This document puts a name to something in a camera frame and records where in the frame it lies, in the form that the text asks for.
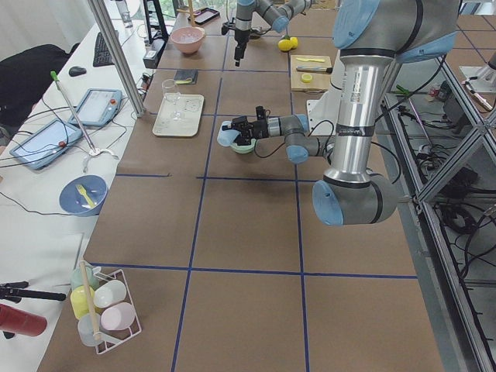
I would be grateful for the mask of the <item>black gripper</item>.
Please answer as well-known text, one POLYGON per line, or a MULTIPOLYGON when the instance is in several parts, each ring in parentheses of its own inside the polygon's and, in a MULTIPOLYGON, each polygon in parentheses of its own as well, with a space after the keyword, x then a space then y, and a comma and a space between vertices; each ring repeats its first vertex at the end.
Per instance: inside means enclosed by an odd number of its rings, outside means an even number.
POLYGON ((227 124, 222 124, 222 131, 227 130, 240 131, 234 139, 237 146, 251 146, 253 139, 261 140, 270 136, 267 119, 249 122, 245 115, 235 117, 227 124))
POLYGON ((248 44, 248 31, 235 29, 235 41, 237 42, 237 45, 234 52, 234 60, 235 65, 238 67, 240 65, 240 61, 244 58, 246 45, 248 44))

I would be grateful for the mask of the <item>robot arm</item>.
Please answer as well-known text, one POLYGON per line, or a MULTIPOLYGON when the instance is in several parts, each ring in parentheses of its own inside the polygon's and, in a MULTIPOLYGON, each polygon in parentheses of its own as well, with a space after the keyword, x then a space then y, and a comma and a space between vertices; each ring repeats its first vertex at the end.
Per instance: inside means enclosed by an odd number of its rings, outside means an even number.
POLYGON ((244 58, 246 46, 250 39, 253 13, 256 12, 277 33, 282 33, 288 23, 296 15, 310 9, 310 0, 290 0, 281 6, 276 6, 269 0, 239 0, 235 16, 235 41, 237 42, 234 61, 235 66, 240 65, 244 58))
POLYGON ((300 164, 324 157, 329 168, 312 189, 317 217, 328 226, 379 223, 391 216, 398 197, 390 181, 367 169, 381 83, 392 63, 408 64, 447 54, 456 39, 457 1, 345 1, 337 12, 332 38, 343 63, 333 139, 309 135, 304 115, 257 120, 240 116, 224 122, 222 146, 246 146, 281 136, 288 159, 300 164))

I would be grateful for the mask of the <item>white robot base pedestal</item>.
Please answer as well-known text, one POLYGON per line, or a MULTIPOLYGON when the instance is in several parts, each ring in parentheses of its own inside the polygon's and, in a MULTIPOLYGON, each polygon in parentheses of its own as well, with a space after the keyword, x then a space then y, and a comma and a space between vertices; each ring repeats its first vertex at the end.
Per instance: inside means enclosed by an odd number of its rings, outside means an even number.
POLYGON ((329 120, 336 124, 339 114, 340 97, 343 88, 344 65, 340 60, 340 51, 336 54, 332 66, 329 89, 319 100, 307 101, 309 122, 317 124, 322 120, 329 120))

